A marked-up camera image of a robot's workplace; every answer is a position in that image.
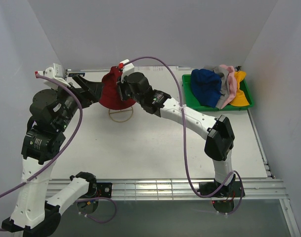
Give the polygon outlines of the dark red bucket hat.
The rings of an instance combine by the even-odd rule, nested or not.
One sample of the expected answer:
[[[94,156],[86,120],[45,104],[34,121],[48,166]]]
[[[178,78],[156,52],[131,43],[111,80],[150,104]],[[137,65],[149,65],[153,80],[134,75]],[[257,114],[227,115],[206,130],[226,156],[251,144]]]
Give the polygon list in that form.
[[[121,78],[122,72],[115,66],[111,67],[110,72],[102,78],[104,84],[99,103],[111,110],[123,110],[135,104],[135,101],[128,99],[121,100],[118,92],[117,80]]]

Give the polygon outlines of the blue bucket hat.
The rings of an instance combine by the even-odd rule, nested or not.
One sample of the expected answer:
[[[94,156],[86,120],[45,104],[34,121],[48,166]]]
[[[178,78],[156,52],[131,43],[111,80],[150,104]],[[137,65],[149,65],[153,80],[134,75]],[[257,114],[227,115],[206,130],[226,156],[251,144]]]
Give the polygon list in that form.
[[[215,108],[221,93],[221,78],[207,69],[194,69],[191,72],[190,87],[200,105]]]

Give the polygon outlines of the grey bucket hat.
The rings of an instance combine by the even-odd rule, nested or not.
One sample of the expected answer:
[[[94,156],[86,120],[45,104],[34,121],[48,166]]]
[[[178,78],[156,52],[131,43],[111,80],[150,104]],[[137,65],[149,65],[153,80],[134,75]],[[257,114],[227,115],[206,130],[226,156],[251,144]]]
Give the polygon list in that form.
[[[204,67],[204,69],[216,73],[221,79],[221,88],[220,88],[221,96],[215,107],[218,109],[222,109],[230,95],[230,88],[229,88],[229,82],[228,82],[229,71],[227,70],[227,66],[226,65],[219,65],[219,66],[206,65]]]

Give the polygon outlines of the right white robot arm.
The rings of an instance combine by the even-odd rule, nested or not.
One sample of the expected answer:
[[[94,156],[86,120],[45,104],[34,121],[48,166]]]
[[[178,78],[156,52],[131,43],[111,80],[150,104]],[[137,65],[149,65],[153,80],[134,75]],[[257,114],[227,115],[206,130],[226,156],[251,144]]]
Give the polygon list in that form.
[[[215,178],[213,183],[199,187],[201,196],[222,198],[234,193],[236,175],[231,155],[235,136],[228,117],[215,118],[182,106],[169,94],[153,89],[140,72],[118,79],[117,87],[123,101],[132,99],[147,113],[181,124],[184,130],[190,129],[205,140],[204,152],[213,160]]]

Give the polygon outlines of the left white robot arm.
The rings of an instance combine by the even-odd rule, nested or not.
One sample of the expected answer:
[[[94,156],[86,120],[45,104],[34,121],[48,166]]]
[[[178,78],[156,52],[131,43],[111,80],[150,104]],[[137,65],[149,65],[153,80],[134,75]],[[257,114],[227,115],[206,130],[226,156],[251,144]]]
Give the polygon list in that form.
[[[33,96],[31,117],[22,146],[22,186],[15,209],[2,222],[2,229],[23,232],[26,237],[47,237],[57,229],[62,214],[79,198],[96,195],[96,177],[80,172],[51,198],[46,192],[57,158],[70,144],[64,131],[76,112],[99,101],[103,83],[74,76],[78,87],[64,81],[56,89],[44,89]]]

